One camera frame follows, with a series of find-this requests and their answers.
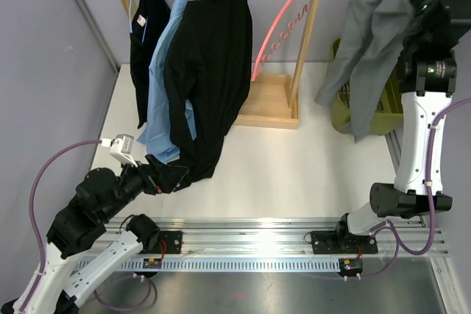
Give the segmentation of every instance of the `blue shirt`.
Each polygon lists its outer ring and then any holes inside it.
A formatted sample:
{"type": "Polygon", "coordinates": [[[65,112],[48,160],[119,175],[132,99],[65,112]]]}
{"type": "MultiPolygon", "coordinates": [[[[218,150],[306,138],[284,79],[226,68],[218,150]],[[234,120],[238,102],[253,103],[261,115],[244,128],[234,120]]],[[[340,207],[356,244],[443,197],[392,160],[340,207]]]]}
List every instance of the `blue shirt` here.
{"type": "MultiPolygon", "coordinates": [[[[147,153],[159,161],[167,163],[180,154],[180,149],[170,140],[169,98],[163,84],[163,68],[171,40],[182,21],[188,1],[175,0],[171,7],[170,21],[160,35],[149,66],[149,103],[147,106],[147,125],[138,142],[146,145],[147,153]]],[[[185,117],[191,137],[196,138],[193,106],[185,102],[185,117]]]]}

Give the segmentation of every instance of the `white label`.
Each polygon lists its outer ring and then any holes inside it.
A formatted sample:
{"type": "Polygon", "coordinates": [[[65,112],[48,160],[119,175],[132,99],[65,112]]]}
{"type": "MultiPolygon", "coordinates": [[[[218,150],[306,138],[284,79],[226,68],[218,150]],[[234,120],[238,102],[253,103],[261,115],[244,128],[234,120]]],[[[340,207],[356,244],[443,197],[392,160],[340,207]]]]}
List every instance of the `white label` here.
{"type": "Polygon", "coordinates": [[[142,15],[138,16],[138,24],[140,24],[141,27],[144,27],[144,25],[146,24],[146,19],[142,15]]]}

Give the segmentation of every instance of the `green basket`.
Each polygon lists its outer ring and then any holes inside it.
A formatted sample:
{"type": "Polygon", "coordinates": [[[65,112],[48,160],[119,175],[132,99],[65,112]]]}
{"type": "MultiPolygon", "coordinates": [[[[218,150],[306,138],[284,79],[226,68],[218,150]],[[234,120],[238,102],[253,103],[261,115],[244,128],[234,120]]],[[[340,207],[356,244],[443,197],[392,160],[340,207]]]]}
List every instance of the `green basket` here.
{"type": "MultiPolygon", "coordinates": [[[[340,40],[332,44],[332,58],[335,58],[340,40]]],[[[400,103],[399,79],[397,78],[396,68],[384,87],[376,113],[371,121],[371,135],[386,135],[392,132],[399,124],[403,122],[403,106],[400,103]]],[[[336,98],[330,105],[330,117],[332,126],[342,134],[351,133],[342,127],[350,122],[350,83],[347,82],[337,93],[336,98]]]]}

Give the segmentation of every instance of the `hanging clothes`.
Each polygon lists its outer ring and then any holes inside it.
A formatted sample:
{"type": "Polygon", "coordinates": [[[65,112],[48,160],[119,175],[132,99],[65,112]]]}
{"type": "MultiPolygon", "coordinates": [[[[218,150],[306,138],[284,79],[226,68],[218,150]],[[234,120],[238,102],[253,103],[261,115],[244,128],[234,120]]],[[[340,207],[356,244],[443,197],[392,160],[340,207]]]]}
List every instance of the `hanging clothes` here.
{"type": "MultiPolygon", "coordinates": [[[[170,43],[177,31],[186,4],[195,0],[175,0],[171,7],[170,20],[152,55],[149,66],[149,106],[147,107],[147,126],[138,142],[146,146],[148,154],[167,163],[180,154],[180,150],[170,140],[169,99],[163,83],[163,68],[170,43]]],[[[189,100],[184,102],[184,115],[188,122],[191,138],[196,137],[193,107],[189,100]]]]}
{"type": "Polygon", "coordinates": [[[357,142],[369,134],[413,16],[409,0],[352,0],[348,4],[339,50],[315,102],[331,104],[350,80],[351,122],[345,129],[351,129],[357,142]]]}
{"type": "Polygon", "coordinates": [[[213,176],[224,136],[249,94],[251,64],[252,16],[247,0],[186,4],[163,77],[170,138],[180,148],[175,163],[190,168],[188,184],[213,176]],[[187,100],[193,104],[196,139],[185,119],[187,100]]]}
{"type": "Polygon", "coordinates": [[[170,19],[165,0],[139,0],[131,23],[130,67],[138,104],[138,129],[147,121],[149,98],[149,64],[157,41],[170,19]]]}

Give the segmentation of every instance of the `wooden clothing rack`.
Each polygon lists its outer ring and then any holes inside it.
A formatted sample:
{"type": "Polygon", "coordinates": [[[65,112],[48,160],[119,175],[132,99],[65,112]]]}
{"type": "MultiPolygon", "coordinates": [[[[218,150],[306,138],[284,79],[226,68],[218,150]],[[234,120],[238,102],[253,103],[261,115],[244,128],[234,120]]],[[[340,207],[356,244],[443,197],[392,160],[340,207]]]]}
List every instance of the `wooden clothing rack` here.
{"type": "MultiPolygon", "coordinates": [[[[128,15],[130,0],[121,0],[121,2],[128,15]]],[[[131,6],[131,16],[133,16],[137,9],[137,2],[132,0],[131,6]]],[[[284,129],[297,128],[300,77],[318,7],[319,0],[310,0],[294,74],[259,73],[256,81],[251,83],[249,97],[242,106],[235,124],[284,129]]]]}

